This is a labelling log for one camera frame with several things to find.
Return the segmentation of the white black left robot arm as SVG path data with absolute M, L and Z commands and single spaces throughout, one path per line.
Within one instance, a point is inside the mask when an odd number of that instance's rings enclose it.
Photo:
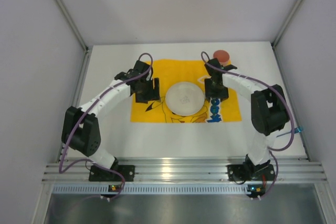
M 66 110 L 61 141 L 64 145 L 60 157 L 59 173 L 69 149 L 80 152 L 83 162 L 91 162 L 100 170 L 124 177 L 117 171 L 119 161 L 102 145 L 99 123 L 123 100 L 135 96 L 137 103 L 148 103 L 160 99 L 160 83 L 153 77 L 153 63 L 138 59 L 132 69 L 117 74 L 111 83 L 89 102 L 71 106 Z

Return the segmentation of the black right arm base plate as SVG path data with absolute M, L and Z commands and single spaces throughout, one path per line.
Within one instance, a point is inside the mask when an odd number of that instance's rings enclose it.
M 227 166 L 228 179 L 232 182 L 266 181 L 275 179 L 275 170 L 272 164 L 246 165 L 233 164 Z

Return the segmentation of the yellow Pikachu placemat cloth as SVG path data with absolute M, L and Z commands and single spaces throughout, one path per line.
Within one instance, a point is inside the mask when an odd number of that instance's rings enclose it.
M 178 82 L 191 82 L 205 90 L 204 80 L 209 78 L 201 60 L 162 59 L 153 63 L 154 77 L 159 78 L 160 101 L 136 103 L 132 101 L 131 122 L 141 123 L 217 123 L 242 120 L 236 91 L 229 89 L 224 101 L 205 101 L 197 113 L 189 116 L 174 114 L 165 104 L 168 89 Z

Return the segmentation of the cream bear plate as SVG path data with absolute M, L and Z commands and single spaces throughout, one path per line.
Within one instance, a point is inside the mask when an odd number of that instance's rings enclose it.
M 165 103 L 169 110 L 181 116 L 196 114 L 201 110 L 204 102 L 203 91 L 191 82 L 178 82 L 172 85 L 165 95 Z

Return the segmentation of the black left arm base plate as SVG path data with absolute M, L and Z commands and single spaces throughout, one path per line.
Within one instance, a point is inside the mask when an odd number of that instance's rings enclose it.
M 117 172 L 121 174 L 126 182 L 134 181 L 135 176 L 135 166 L 134 165 L 119 165 Z M 98 168 L 92 165 L 90 167 L 90 182 L 121 182 L 122 178 L 112 172 Z

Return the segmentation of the pink plastic cup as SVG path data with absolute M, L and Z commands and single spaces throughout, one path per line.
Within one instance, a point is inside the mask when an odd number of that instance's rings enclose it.
M 230 64 L 230 55 L 225 50 L 217 50 L 213 53 L 213 58 L 217 59 L 222 66 Z

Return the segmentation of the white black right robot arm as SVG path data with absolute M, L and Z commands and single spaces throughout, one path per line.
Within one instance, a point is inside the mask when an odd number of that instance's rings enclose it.
M 251 123 L 256 134 L 249 142 L 248 153 L 241 165 L 229 165 L 229 180 L 244 183 L 248 180 L 268 180 L 274 178 L 270 163 L 270 151 L 275 141 L 273 133 L 284 128 L 293 118 L 280 85 L 266 83 L 245 76 L 233 65 L 223 67 L 218 59 L 205 62 L 209 78 L 205 79 L 205 98 L 211 110 L 218 108 L 215 102 L 222 103 L 231 98 L 229 90 L 236 91 L 250 103 Z

